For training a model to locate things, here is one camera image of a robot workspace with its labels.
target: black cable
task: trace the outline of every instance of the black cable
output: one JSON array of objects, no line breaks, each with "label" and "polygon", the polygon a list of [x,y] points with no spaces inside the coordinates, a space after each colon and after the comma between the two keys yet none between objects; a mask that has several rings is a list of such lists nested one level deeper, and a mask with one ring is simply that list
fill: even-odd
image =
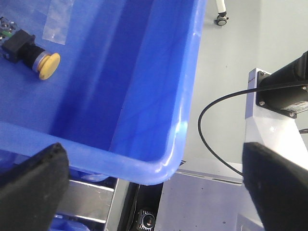
[{"label": "black cable", "polygon": [[308,134],[308,128],[299,130],[300,134]]},{"label": "black cable", "polygon": [[243,175],[242,172],[240,172],[239,170],[235,169],[234,167],[232,167],[231,165],[229,165],[226,161],[224,161],[219,155],[217,155],[213,149],[208,145],[208,143],[205,141],[204,135],[202,133],[201,130],[201,121],[203,118],[203,115],[205,114],[205,112],[210,109],[212,106],[214,106],[215,104],[235,97],[235,96],[239,96],[239,95],[244,95],[244,94],[249,94],[249,93],[253,93],[253,92],[261,92],[261,91],[266,91],[266,90],[275,90],[275,89],[281,89],[281,88],[290,88],[290,87],[297,87],[297,86],[303,86],[303,85],[307,85],[308,84],[308,80],[305,81],[300,81],[300,82],[296,82],[296,83],[283,83],[283,84],[276,84],[276,85],[271,85],[271,86],[267,86],[267,87],[262,87],[262,88],[253,88],[253,89],[247,89],[247,90],[242,90],[242,91],[238,91],[229,95],[225,95],[215,101],[213,101],[212,103],[210,103],[208,106],[206,106],[202,112],[199,115],[198,118],[198,131],[199,131],[199,136],[203,142],[203,144],[206,146],[206,148],[213,154],[214,157],[216,157],[221,163],[223,163],[225,166],[227,166],[228,168],[230,168],[231,170],[233,170],[234,172],[238,173],[239,175]]}]

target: yellow button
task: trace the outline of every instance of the yellow button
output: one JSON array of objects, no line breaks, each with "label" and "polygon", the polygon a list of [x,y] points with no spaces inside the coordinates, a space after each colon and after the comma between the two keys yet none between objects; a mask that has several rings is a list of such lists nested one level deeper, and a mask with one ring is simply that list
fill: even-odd
[{"label": "yellow button", "polygon": [[61,57],[58,53],[46,56],[38,65],[39,78],[46,80],[52,76],[59,66],[60,59]]}]

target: gray floor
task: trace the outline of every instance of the gray floor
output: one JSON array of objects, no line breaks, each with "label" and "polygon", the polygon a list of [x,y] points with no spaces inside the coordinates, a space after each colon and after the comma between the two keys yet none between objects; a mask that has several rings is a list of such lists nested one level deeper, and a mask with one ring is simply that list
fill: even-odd
[{"label": "gray floor", "polygon": [[[207,172],[202,163],[214,158],[197,131],[201,110],[225,94],[247,88],[255,67],[274,72],[308,50],[307,0],[226,0],[228,23],[219,27],[214,0],[208,0],[182,168]],[[241,163],[245,96],[215,105],[203,120],[212,148],[229,162]],[[296,120],[308,127],[308,113]],[[306,144],[308,135],[303,137]]]}]

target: caster wheel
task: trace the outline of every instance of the caster wheel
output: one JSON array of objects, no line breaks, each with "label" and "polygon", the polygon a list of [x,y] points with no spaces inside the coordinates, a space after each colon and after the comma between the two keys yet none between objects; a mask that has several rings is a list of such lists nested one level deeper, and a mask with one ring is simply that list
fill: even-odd
[{"label": "caster wheel", "polygon": [[216,20],[216,24],[217,24],[218,26],[224,26],[224,25],[227,24],[227,20],[228,20],[228,19],[229,19],[229,18],[227,18],[226,16],[221,17],[220,15],[218,15],[218,16],[217,16],[217,20]]}]

